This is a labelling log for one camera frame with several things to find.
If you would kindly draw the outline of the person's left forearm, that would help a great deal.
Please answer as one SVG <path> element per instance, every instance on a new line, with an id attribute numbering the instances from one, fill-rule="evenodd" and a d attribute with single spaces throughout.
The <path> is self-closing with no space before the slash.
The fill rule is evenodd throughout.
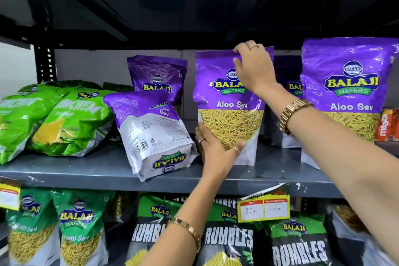
<path id="1" fill-rule="evenodd" d="M 213 200 L 223 181 L 200 179 L 187 201 L 167 225 L 139 266 L 192 266 Z"/>

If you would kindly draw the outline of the purple and white snack packet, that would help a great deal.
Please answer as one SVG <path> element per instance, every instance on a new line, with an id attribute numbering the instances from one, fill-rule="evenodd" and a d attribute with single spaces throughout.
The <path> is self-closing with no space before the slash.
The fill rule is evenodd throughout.
<path id="1" fill-rule="evenodd" d="M 190 167 L 199 155 L 167 89 L 116 92 L 103 100 L 116 120 L 132 172 L 141 182 Z"/>

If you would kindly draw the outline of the green sev snack packet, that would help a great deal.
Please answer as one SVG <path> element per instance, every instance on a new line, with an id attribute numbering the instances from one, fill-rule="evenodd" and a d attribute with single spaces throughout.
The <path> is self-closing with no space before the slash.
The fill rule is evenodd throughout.
<path id="1" fill-rule="evenodd" d="M 61 231 L 60 266 L 108 263 L 102 215 L 114 195 L 112 190 L 51 190 Z"/>
<path id="2" fill-rule="evenodd" d="M 47 188 L 23 188 L 6 212 L 9 266 L 51 266 L 60 259 L 57 211 Z"/>

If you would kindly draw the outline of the black perforated shelf post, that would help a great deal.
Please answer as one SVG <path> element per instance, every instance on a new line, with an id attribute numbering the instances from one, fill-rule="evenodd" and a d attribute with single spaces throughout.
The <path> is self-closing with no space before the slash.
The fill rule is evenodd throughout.
<path id="1" fill-rule="evenodd" d="M 36 64 L 37 82 L 57 82 L 55 54 L 50 42 L 53 13 L 47 0 L 27 0 L 33 25 L 33 52 Z"/>

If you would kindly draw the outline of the person's left hand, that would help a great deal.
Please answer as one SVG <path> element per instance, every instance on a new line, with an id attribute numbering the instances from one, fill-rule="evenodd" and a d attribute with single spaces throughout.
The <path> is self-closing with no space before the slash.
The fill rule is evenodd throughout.
<path id="1" fill-rule="evenodd" d="M 236 158 L 229 157 L 229 149 L 202 122 L 196 128 L 196 143 L 203 161 L 202 179 L 223 181 Z"/>

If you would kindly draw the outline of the purple sev snack packet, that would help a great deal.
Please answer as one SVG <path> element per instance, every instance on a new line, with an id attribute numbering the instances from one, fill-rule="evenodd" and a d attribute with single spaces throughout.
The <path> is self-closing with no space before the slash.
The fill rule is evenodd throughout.
<path id="1" fill-rule="evenodd" d="M 303 97 L 373 143 L 398 54 L 399 38 L 306 39 L 300 75 Z"/>
<path id="2" fill-rule="evenodd" d="M 198 120 L 226 149 L 245 141 L 234 165 L 254 166 L 265 103 L 245 88 L 237 77 L 232 50 L 195 52 L 196 84 L 193 100 Z"/>
<path id="3" fill-rule="evenodd" d="M 302 72 L 301 56 L 275 56 L 274 67 L 277 82 L 289 93 L 298 99 L 303 98 L 303 87 L 300 80 Z M 271 115 L 271 143 L 283 149 L 301 148 L 301 144 L 295 137 L 283 133 L 278 127 L 278 117 L 270 111 Z"/>
<path id="4" fill-rule="evenodd" d="M 136 55 L 127 58 L 127 66 L 136 92 L 167 89 L 169 102 L 180 110 L 187 60 Z"/>

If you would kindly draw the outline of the black and green chip packet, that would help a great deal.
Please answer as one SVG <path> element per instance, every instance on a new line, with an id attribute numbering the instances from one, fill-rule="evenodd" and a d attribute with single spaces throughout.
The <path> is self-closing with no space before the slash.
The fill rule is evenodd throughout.
<path id="1" fill-rule="evenodd" d="M 239 223 L 236 210 L 213 203 L 195 266 L 254 266 L 255 225 Z"/>
<path id="2" fill-rule="evenodd" d="M 332 266 L 325 216 L 291 212 L 291 218 L 264 224 L 268 266 Z"/>
<path id="3" fill-rule="evenodd" d="M 125 266 L 138 266 L 166 229 L 182 204 L 150 194 L 140 197 L 137 223 L 127 251 Z"/>

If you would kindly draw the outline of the gold wrist watch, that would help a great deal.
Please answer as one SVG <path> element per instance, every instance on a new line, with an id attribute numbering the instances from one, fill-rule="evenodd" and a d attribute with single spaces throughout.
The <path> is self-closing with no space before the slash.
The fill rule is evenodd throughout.
<path id="1" fill-rule="evenodd" d="M 314 104 L 307 101 L 306 99 L 297 99 L 294 102 L 292 102 L 291 104 L 288 104 L 284 108 L 284 110 L 282 111 L 282 114 L 279 116 L 279 119 L 278 119 L 277 125 L 278 125 L 278 128 L 280 129 L 280 131 L 286 135 L 291 135 L 291 132 L 287 127 L 289 120 L 291 119 L 291 117 L 293 116 L 293 114 L 295 112 L 301 110 L 302 108 L 306 108 L 306 107 L 314 107 Z"/>

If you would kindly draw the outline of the person's right hand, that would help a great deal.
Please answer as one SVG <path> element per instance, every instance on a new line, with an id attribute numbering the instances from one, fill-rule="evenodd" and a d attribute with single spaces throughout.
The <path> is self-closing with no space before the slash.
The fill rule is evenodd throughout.
<path id="1" fill-rule="evenodd" d="M 242 42 L 233 52 L 241 56 L 240 60 L 248 70 L 248 82 L 241 82 L 244 87 L 264 101 L 281 95 L 282 87 L 276 81 L 271 56 L 262 44 L 253 40 Z"/>

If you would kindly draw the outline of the grey metal shelf board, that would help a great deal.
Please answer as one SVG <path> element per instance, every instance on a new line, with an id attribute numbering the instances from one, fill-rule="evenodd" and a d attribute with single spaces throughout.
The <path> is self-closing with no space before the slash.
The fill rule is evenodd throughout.
<path id="1" fill-rule="evenodd" d="M 0 0 L 0 36 L 52 49 L 281 50 L 306 38 L 399 38 L 399 0 Z"/>
<path id="2" fill-rule="evenodd" d="M 217 194 L 245 197 L 288 183 L 293 197 L 343 198 L 327 176 L 300 163 L 299 149 L 282 149 L 258 142 L 255 166 L 234 166 Z M 123 147 L 110 145 L 82 158 L 54 158 L 25 154 L 0 165 L 0 178 L 16 180 L 22 186 L 49 188 L 110 189 L 188 194 L 202 175 L 202 163 L 144 182 L 132 173 Z"/>

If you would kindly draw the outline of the orange snack packet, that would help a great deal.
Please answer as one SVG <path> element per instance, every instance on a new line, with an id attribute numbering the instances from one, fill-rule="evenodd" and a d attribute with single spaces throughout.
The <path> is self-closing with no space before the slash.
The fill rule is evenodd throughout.
<path id="1" fill-rule="evenodd" d="M 393 109 L 384 108 L 377 122 L 375 142 L 388 142 L 391 133 Z"/>
<path id="2" fill-rule="evenodd" d="M 388 136 L 392 142 L 399 142 L 399 108 L 390 110 Z"/>

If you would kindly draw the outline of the person's right forearm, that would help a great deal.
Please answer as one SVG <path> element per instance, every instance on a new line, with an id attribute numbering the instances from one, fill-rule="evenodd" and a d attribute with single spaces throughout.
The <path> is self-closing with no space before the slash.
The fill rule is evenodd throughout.
<path id="1" fill-rule="evenodd" d="M 314 107 L 295 112 L 287 127 L 399 264 L 399 159 Z"/>

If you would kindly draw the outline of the yellow price label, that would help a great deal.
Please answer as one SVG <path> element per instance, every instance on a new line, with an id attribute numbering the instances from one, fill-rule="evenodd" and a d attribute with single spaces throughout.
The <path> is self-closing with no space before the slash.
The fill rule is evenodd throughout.
<path id="1" fill-rule="evenodd" d="M 17 180 L 0 177 L 0 208 L 18 211 L 21 184 Z"/>
<path id="2" fill-rule="evenodd" d="M 289 219 L 289 184 L 281 183 L 238 199 L 237 213 L 239 223 Z"/>

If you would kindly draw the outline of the dark green chip packet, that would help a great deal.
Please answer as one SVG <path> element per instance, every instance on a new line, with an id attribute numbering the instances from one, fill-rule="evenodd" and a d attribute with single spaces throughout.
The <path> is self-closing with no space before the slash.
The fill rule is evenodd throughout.
<path id="1" fill-rule="evenodd" d="M 112 82 L 104 82 L 102 85 L 103 90 L 115 91 L 115 92 L 133 92 L 134 87 L 132 85 L 117 84 Z"/>

